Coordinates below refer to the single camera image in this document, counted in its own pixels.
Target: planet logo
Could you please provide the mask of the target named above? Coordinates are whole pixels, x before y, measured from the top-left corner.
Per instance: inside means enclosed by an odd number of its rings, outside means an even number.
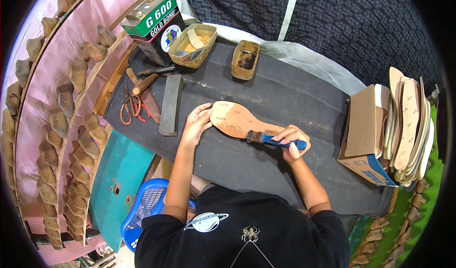
[[[220,221],[226,219],[229,214],[214,214],[213,212],[206,212],[196,216],[184,230],[196,229],[199,232],[210,232],[219,226]]]
[[[180,35],[181,28],[178,25],[171,25],[165,29],[161,36],[160,43],[164,52],[168,52],[171,43]]]

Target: glue brush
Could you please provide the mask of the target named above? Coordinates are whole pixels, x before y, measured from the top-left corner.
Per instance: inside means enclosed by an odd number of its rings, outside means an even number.
[[[288,148],[290,146],[290,143],[281,145],[280,140],[275,141],[272,140],[273,136],[272,135],[266,135],[263,132],[255,132],[253,130],[249,131],[247,134],[247,143],[251,142],[257,142],[259,144],[267,144],[271,146],[280,146],[280,147],[285,147]],[[299,149],[299,150],[305,150],[307,147],[307,142],[302,141],[302,140],[295,140],[292,141],[294,145]]]

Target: hand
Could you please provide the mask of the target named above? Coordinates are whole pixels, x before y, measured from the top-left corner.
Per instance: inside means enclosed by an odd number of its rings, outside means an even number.
[[[305,150],[298,150],[294,143],[290,144],[288,148],[283,148],[283,157],[290,165],[300,160],[301,157],[311,148],[309,136],[292,124],[273,137],[272,140],[282,140],[280,142],[281,145],[286,145],[295,140],[303,140],[307,143]]]
[[[211,103],[200,105],[188,115],[180,143],[189,143],[193,146],[198,145],[202,132],[212,127],[212,123],[209,120],[212,109],[207,109],[210,106]]]

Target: glue can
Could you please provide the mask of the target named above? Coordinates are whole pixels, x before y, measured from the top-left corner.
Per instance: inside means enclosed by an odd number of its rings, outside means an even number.
[[[176,0],[145,0],[120,24],[144,54],[160,66],[171,63],[168,49],[185,29]]]

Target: pink fabric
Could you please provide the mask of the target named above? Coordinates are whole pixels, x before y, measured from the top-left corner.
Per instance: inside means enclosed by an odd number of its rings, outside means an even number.
[[[80,47],[84,41],[96,42],[97,25],[109,27],[136,0],[84,0],[66,19],[54,38],[51,40],[41,58],[28,89],[20,124],[18,129],[16,178],[18,194],[25,219],[31,232],[44,234],[43,217],[37,204],[38,190],[36,187],[38,172],[36,160],[39,156],[38,145],[44,140],[43,125],[48,123],[49,110],[58,107],[56,87],[69,82],[68,68],[72,60],[82,58]],[[15,42],[4,77],[1,94],[1,111],[5,109],[6,88],[17,81],[15,77],[15,62],[27,59],[26,40],[43,34],[42,17],[54,17],[57,10],[57,0],[38,0],[22,26]],[[114,33],[122,31],[117,26]],[[72,151],[71,141],[77,138],[77,129],[84,122],[84,115],[93,111],[94,104],[111,69],[130,44],[129,36],[125,37],[120,46],[106,61],[99,75],[95,78],[85,96],[69,135],[65,150],[59,188],[59,214],[61,232],[67,230],[63,218],[63,197],[67,185],[66,175],[69,172],[68,153]],[[89,62],[87,75],[95,65]],[[100,117],[100,123],[106,121]],[[86,254],[102,244],[101,237],[88,240],[89,246],[83,248],[79,242],[65,244],[66,249],[56,251],[51,245],[40,245],[40,254],[48,265],[54,265],[75,259]]]

